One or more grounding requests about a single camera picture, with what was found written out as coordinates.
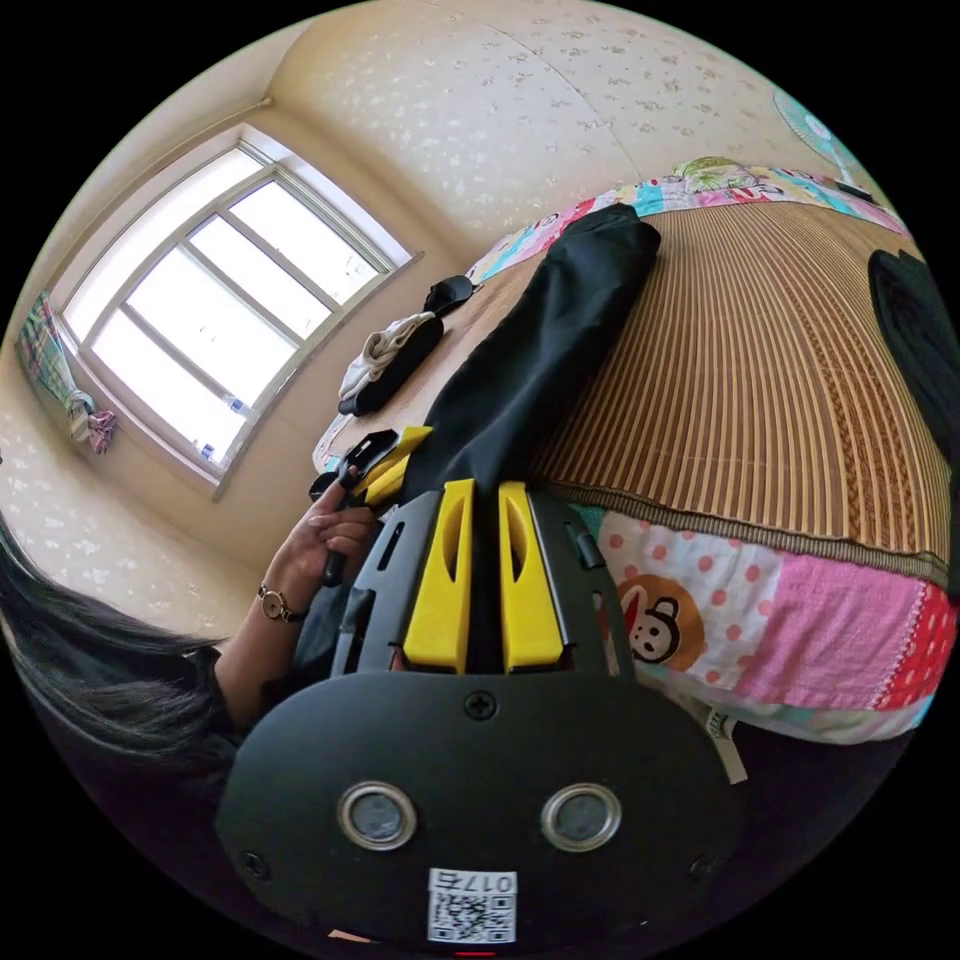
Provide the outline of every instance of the hand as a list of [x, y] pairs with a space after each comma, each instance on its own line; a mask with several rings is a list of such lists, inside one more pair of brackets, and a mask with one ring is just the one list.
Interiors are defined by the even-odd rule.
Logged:
[[334, 480], [297, 521], [270, 564], [265, 583], [296, 610], [306, 610], [319, 591], [331, 551], [347, 558], [348, 577], [359, 572], [370, 552], [376, 518], [368, 507], [338, 511], [345, 496], [343, 485]]

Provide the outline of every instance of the cartoon monkey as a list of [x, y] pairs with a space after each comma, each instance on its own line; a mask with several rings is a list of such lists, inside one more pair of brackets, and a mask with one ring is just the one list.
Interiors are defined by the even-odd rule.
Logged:
[[706, 650], [703, 619], [676, 581], [640, 574], [617, 588], [630, 649], [638, 668], [689, 670]]
[[641, 613], [640, 594], [633, 595], [625, 619], [634, 660], [663, 663], [680, 649], [679, 612], [680, 605], [673, 597], [659, 597], [649, 610]]

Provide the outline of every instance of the plaid curtain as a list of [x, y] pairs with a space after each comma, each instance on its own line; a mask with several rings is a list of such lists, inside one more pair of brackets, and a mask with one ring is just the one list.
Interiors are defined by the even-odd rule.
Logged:
[[77, 443], [88, 440], [95, 453], [105, 453], [117, 418], [109, 410], [98, 411], [93, 398], [77, 388], [46, 293], [40, 294], [27, 315], [16, 348], [30, 380], [63, 404], [71, 438]]

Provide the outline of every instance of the bed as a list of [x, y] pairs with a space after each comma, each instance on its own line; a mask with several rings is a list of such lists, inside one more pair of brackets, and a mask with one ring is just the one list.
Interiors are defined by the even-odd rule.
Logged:
[[638, 679], [805, 740], [914, 729], [956, 633], [949, 471], [866, 267], [876, 249], [919, 252], [896, 214], [833, 181], [702, 158], [512, 233], [387, 407], [331, 424], [318, 472], [372, 430], [422, 423], [566, 225], [615, 202], [660, 231], [659, 260], [535, 475], [597, 538]]

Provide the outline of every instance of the gold watch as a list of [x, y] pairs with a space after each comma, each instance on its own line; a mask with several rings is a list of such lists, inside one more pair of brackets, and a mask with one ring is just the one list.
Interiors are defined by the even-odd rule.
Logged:
[[260, 584], [257, 591], [260, 606], [264, 615], [271, 620], [282, 620], [284, 623], [303, 623], [307, 619], [305, 613], [294, 613], [287, 606], [287, 598], [278, 590], [268, 590], [265, 583]]

